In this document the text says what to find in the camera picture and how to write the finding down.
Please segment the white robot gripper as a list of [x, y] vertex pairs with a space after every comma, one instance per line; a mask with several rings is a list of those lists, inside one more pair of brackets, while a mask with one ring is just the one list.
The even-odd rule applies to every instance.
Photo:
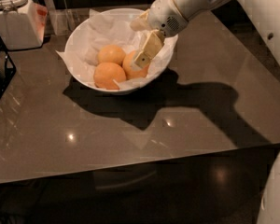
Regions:
[[143, 69], [156, 57], [164, 46], [164, 37], [172, 37], [184, 30], [188, 21], [180, 13], [174, 0], [155, 0], [150, 9], [135, 18], [130, 27], [145, 32], [139, 48], [131, 61], [132, 70]]

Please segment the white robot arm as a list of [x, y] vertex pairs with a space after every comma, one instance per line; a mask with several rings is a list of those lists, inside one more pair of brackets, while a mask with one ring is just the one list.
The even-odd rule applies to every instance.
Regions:
[[[271, 53], [271, 62], [277, 68], [274, 74], [280, 79], [280, 0], [155, 0], [136, 24], [148, 29], [156, 22], [161, 31], [167, 32], [169, 26], [165, 20], [173, 14], [186, 22], [211, 9], [225, 22], [238, 20], [241, 16], [252, 22]], [[251, 217], [253, 224], [280, 224], [280, 144], [269, 143], [235, 112], [236, 95], [230, 87], [219, 83], [198, 83], [192, 88], [192, 106], [213, 121], [243, 150], [202, 155], [193, 159], [196, 173], [202, 175], [207, 171], [210, 186], [219, 186], [215, 191], [218, 197], [215, 199], [202, 193], [200, 197], [205, 206], [195, 203], [186, 213], [177, 216], [177, 223], [201, 224], [222, 217], [220, 213], [227, 211], [239, 196], [234, 186], [227, 185], [229, 180], [235, 179], [238, 166], [249, 164], [249, 173], [255, 177], [257, 171], [264, 169], [264, 156], [268, 154], [269, 173], [259, 200], [259, 209]]]

